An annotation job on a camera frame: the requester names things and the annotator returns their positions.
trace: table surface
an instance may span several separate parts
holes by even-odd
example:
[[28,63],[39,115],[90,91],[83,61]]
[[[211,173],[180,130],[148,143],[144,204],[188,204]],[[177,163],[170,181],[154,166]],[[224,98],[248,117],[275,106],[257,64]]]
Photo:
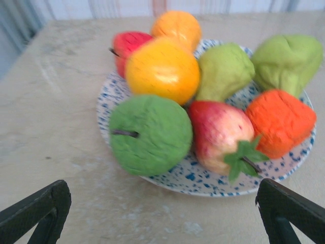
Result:
[[[325,47],[325,12],[198,17],[204,38],[255,49],[273,34],[302,33]],[[183,195],[128,175],[96,121],[96,99],[114,70],[117,32],[148,32],[150,17],[57,21],[0,82],[0,210],[57,179],[72,193],[58,243],[268,243],[256,194]],[[325,69],[306,91],[317,112],[315,144],[282,184],[325,206]],[[26,243],[30,232],[18,243]],[[300,232],[302,243],[312,243]]]

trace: curtain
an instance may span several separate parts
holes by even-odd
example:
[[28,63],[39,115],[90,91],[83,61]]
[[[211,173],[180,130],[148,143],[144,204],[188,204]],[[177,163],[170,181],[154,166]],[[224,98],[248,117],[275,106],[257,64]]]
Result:
[[0,78],[42,26],[30,1],[0,0]]

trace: green fruit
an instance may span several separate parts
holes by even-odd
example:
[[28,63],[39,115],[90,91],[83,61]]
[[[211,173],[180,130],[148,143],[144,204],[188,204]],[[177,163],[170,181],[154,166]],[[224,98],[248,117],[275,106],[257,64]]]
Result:
[[264,90],[278,88],[299,97],[319,69],[323,47],[307,35],[276,35],[264,41],[251,58],[254,81]]
[[134,96],[116,107],[110,118],[114,156],[130,174],[165,173],[188,153],[192,126],[176,102],[156,95]]
[[235,43],[209,48],[199,58],[201,84],[196,100],[223,102],[255,75],[248,55]]

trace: orange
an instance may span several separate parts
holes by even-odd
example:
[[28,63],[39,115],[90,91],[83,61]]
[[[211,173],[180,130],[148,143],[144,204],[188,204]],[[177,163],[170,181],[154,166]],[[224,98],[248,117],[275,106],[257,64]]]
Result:
[[126,81],[135,95],[155,94],[184,105],[198,89],[200,70],[191,52],[174,39],[159,37],[132,53]]
[[183,11],[168,11],[160,15],[151,28],[153,37],[168,36],[194,52],[200,42],[202,32],[197,19]]

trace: speckled plate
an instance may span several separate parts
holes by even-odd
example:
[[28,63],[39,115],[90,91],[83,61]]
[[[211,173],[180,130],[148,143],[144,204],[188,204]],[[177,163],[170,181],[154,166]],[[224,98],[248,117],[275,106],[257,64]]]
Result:
[[[194,54],[196,57],[199,57],[207,48],[221,44],[222,42],[217,40],[201,40]],[[248,48],[241,48],[247,55],[252,55],[251,50]],[[226,102],[245,109],[259,93],[259,87],[252,81],[247,87],[237,92]],[[115,72],[111,73],[107,77],[97,100],[98,125],[108,146],[110,145],[108,124],[111,111],[116,105],[130,96],[131,93],[126,81]],[[312,108],[305,92],[300,99]],[[290,176],[306,160],[312,149],[315,133],[316,128],[313,129],[308,139],[282,158],[259,163],[258,165],[263,171],[261,176],[275,181],[281,181]],[[242,173],[239,179],[230,186],[227,176],[221,176],[204,169],[191,152],[176,167],[170,169],[165,174],[143,178],[157,186],[175,192],[204,197],[229,197],[253,193],[258,190],[261,181],[258,178]]]

